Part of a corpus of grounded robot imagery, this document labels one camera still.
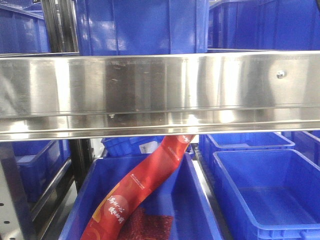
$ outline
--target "metal rack frame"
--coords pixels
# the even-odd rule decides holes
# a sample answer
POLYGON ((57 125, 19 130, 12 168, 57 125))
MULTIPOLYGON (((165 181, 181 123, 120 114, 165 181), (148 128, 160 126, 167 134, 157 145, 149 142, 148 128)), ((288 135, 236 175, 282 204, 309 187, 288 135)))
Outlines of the metal rack frame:
POLYGON ((53 53, 0 56, 2 240, 45 236, 92 162, 87 138, 320 127, 320 51, 76 56, 72 0, 42 5, 53 53), (30 208, 6 142, 44 139, 74 139, 71 160, 30 208))

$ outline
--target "bolt head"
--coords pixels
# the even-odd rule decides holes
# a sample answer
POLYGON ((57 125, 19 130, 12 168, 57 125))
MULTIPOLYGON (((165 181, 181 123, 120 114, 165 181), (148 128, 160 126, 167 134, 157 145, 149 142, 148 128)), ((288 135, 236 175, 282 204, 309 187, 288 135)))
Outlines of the bolt head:
POLYGON ((283 79, 284 77, 286 76, 286 72, 285 71, 278 71, 277 73, 276 73, 276 77, 278 78, 278 79, 283 79))

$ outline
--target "blue plastic bin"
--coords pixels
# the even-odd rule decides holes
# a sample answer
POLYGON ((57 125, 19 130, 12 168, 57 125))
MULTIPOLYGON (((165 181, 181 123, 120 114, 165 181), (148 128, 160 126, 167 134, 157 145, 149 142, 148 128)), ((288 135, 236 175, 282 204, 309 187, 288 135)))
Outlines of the blue plastic bin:
POLYGON ((209 11, 211 48, 320 49, 316 0, 220 0, 209 11))
POLYGON ((68 141, 19 141, 12 147, 27 200, 36 202, 70 156, 68 141))
POLYGON ((320 165, 320 130, 286 131, 282 135, 295 143, 294 149, 305 155, 316 165, 320 165))
POLYGON ((32 0, 0 0, 0 4, 16 8, 25 9, 33 4, 32 0))
POLYGON ((214 153, 214 191, 235 240, 320 239, 320 168, 293 149, 214 153))
POLYGON ((215 172, 213 153, 218 151, 293 149, 295 144, 277 132, 202 134, 199 149, 203 160, 215 172))
POLYGON ((76 0, 79 51, 90 55, 205 53, 208 0, 76 0))
POLYGON ((0 4, 0 54, 49 52, 43 16, 0 4))
POLYGON ((106 137, 101 143, 108 156, 151 154, 160 145, 164 136, 106 137))
POLYGON ((44 16, 44 11, 41 2, 34 3, 29 7, 24 8, 23 10, 28 11, 30 13, 41 15, 42 17, 44 16))
MULTIPOLYGON (((140 155, 96 160, 81 187, 59 240, 79 240, 99 203, 145 157, 140 155)), ((150 215, 173 216, 170 240, 222 239, 188 154, 185 154, 180 168, 141 207, 150 215)))

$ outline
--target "red snack package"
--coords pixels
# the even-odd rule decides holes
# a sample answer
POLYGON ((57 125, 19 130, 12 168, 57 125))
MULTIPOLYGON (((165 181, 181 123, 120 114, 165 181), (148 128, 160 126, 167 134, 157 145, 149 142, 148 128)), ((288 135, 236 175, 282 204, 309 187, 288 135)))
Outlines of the red snack package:
POLYGON ((193 137, 165 136, 161 145, 108 193, 81 240, 116 240, 131 213, 178 168, 193 137))

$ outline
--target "stainless steel shelf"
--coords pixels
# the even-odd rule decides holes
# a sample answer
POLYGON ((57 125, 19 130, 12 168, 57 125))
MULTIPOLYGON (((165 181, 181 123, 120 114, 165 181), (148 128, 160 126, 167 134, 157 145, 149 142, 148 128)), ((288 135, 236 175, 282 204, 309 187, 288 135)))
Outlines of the stainless steel shelf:
POLYGON ((317 129, 320 51, 0 58, 0 141, 317 129))

